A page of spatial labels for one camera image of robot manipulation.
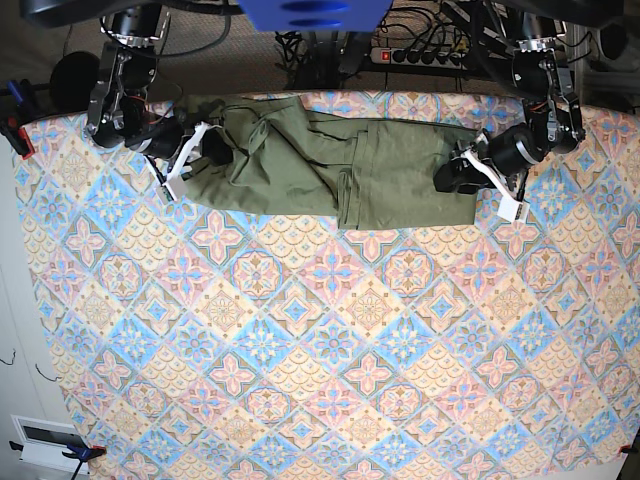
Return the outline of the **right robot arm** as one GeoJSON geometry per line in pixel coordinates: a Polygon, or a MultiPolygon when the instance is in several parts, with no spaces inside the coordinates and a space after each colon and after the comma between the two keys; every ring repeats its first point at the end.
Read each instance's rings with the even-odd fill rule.
{"type": "Polygon", "coordinates": [[[177,155],[186,127],[174,117],[156,117],[147,110],[148,90],[157,76],[159,61],[220,45],[230,33],[232,18],[244,13],[227,1],[21,1],[19,8],[23,19],[44,28],[99,21],[108,41],[86,101],[87,134],[100,147],[122,144],[163,160],[177,155]],[[168,54],[156,46],[170,28],[169,21],[159,25],[163,8],[221,17],[223,31],[204,46],[168,54]]]}

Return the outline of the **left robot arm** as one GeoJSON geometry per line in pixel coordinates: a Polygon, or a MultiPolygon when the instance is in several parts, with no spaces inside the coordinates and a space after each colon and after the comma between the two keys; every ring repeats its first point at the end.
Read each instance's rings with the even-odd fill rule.
{"type": "Polygon", "coordinates": [[[574,151],[585,139],[566,26],[600,28],[622,13],[622,2],[606,7],[600,1],[506,1],[503,6],[502,12],[492,1],[441,7],[468,36],[476,65],[521,99],[524,120],[501,134],[481,131],[459,144],[434,174],[439,192],[504,188],[521,200],[531,168],[550,153],[574,151]]]}

